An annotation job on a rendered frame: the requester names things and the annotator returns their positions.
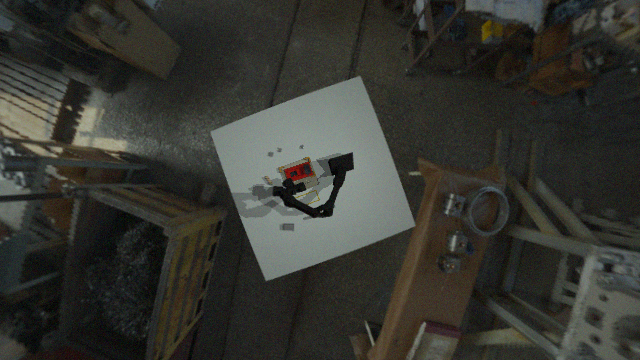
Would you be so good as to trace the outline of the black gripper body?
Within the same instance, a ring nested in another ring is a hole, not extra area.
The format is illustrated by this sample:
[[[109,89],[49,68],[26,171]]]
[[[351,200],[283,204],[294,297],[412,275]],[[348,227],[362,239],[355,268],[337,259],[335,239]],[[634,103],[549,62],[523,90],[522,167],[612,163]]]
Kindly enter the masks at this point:
[[[293,186],[290,186],[290,187],[293,187]],[[304,182],[298,183],[298,185],[296,185],[296,186],[295,186],[295,187],[293,187],[293,188],[294,188],[294,189],[297,189],[297,190],[296,190],[296,192],[297,192],[298,190],[300,190],[301,192],[306,190],[306,187],[305,187]]]

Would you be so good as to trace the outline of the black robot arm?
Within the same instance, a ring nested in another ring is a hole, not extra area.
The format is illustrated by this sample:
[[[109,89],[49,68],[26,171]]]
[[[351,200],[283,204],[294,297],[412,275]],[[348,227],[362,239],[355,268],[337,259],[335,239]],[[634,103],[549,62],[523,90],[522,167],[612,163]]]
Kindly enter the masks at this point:
[[[282,185],[286,187],[273,186],[273,197],[279,196],[282,197],[283,203],[286,207],[296,208],[299,211],[311,216],[312,218],[325,218],[331,217],[333,215],[334,203],[339,192],[339,189],[342,187],[343,182],[345,181],[346,171],[342,168],[341,165],[338,165],[333,168],[333,172],[335,174],[335,178],[333,179],[333,190],[329,197],[329,200],[326,201],[325,204],[320,205],[316,208],[312,208],[300,201],[298,201],[293,195],[296,195],[296,190],[293,181],[291,178],[285,179],[282,182]],[[290,187],[293,186],[293,187]],[[321,212],[323,211],[323,212]]]

